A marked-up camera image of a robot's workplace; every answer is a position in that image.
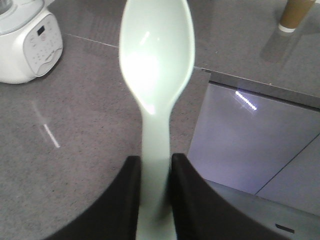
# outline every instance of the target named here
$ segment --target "speckled surface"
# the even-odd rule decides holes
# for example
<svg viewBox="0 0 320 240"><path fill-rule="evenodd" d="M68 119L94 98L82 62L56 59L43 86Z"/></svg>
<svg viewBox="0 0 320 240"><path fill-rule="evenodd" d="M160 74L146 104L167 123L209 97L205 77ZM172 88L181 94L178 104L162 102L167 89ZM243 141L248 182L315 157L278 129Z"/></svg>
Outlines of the speckled surface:
<svg viewBox="0 0 320 240"><path fill-rule="evenodd" d="M286 0L190 0L198 67L320 98L320 4L293 34Z"/></svg>
<svg viewBox="0 0 320 240"><path fill-rule="evenodd" d="M0 84L0 240L53 233L140 153L141 117L118 64L125 2L56 0L60 62L30 83ZM274 43L285 0L188 2L196 66L319 97L319 5L290 40ZM278 48L285 51L273 55ZM178 100L172 152L188 151L209 79L195 70Z"/></svg>
<svg viewBox="0 0 320 240"><path fill-rule="evenodd" d="M140 154L142 120L118 48L66 34L63 42L48 75L0 84L0 239L52 234L98 198L127 156ZM188 151L209 78L195 70L173 110L173 152Z"/></svg>

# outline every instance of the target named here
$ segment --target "gray cabinet door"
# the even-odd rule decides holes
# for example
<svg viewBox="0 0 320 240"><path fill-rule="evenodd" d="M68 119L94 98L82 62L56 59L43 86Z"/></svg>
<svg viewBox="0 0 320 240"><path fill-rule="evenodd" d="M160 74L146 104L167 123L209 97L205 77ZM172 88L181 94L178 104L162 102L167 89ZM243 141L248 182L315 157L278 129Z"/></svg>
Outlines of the gray cabinet door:
<svg viewBox="0 0 320 240"><path fill-rule="evenodd" d="M188 158L203 178L256 194L319 133L317 111L209 84Z"/></svg>
<svg viewBox="0 0 320 240"><path fill-rule="evenodd" d="M257 195L320 216L320 136Z"/></svg>

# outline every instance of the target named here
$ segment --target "white plastic spoon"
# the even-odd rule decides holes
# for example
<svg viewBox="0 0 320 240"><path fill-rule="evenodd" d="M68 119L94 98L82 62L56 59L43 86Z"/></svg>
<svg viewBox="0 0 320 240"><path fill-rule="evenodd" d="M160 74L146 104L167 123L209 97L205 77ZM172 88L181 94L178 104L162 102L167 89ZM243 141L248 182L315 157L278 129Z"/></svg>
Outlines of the white plastic spoon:
<svg viewBox="0 0 320 240"><path fill-rule="evenodd" d="M128 0L122 16L120 67L142 114L142 175L137 240L173 240L167 200L169 119L187 85L195 39L186 0Z"/></svg>

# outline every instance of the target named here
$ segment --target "digital display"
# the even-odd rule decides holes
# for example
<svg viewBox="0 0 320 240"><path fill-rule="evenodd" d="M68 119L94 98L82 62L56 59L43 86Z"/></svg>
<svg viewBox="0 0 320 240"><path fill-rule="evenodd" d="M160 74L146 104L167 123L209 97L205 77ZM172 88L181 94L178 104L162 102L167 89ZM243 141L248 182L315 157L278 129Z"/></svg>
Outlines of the digital display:
<svg viewBox="0 0 320 240"><path fill-rule="evenodd" d="M36 31L38 33L38 36L40 36L43 32L45 31L45 26L42 26L39 28L38 31Z"/></svg>

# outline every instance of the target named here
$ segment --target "rice cooker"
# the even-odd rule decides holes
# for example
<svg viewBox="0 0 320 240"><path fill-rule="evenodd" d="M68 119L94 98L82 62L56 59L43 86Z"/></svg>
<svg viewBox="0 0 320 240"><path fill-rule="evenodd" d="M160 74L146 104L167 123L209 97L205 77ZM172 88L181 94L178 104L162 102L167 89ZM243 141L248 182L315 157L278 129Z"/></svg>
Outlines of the rice cooker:
<svg viewBox="0 0 320 240"><path fill-rule="evenodd" d="M0 82L45 75L62 50L58 22L43 0L0 0Z"/></svg>

